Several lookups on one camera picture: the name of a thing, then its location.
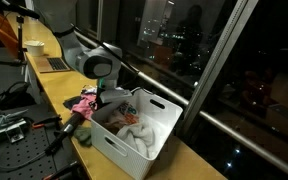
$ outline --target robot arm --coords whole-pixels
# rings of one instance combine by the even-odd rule
[[[77,39],[69,14],[77,0],[34,0],[37,9],[45,18],[52,32],[57,36],[65,61],[76,71],[90,79],[103,78],[105,89],[115,89],[121,62],[102,47],[88,49]],[[122,51],[106,44],[118,56]]]

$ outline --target pink cloth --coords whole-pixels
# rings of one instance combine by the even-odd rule
[[[95,101],[96,96],[92,94],[82,94],[81,97],[82,99],[80,103],[73,105],[71,109],[71,113],[79,112],[84,116],[85,119],[90,120],[91,115],[93,114],[93,111],[89,104]]]

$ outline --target orange chair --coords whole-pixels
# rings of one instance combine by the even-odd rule
[[[5,29],[5,32],[7,32],[7,33],[8,33],[10,36],[12,36],[14,39],[17,39],[17,37],[16,37],[16,35],[15,35],[15,33],[14,33],[11,25],[10,25],[10,23],[9,23],[8,20],[5,18],[5,16],[2,15],[1,13],[0,13],[0,23],[3,24],[4,29]]]
[[[8,33],[7,27],[2,25],[2,23],[0,23],[0,40],[14,58],[17,58],[18,40]]]

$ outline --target white cup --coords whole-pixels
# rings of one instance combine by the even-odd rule
[[[24,42],[28,53],[32,56],[43,56],[44,55],[44,43],[41,41],[25,41]]]

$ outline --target black pole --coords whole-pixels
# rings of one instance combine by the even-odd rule
[[[17,58],[20,60],[20,62],[24,61],[24,54],[23,54],[23,33],[22,33],[22,25],[24,23],[24,18],[21,15],[18,15],[16,17],[16,21],[18,23],[18,50],[17,50]]]

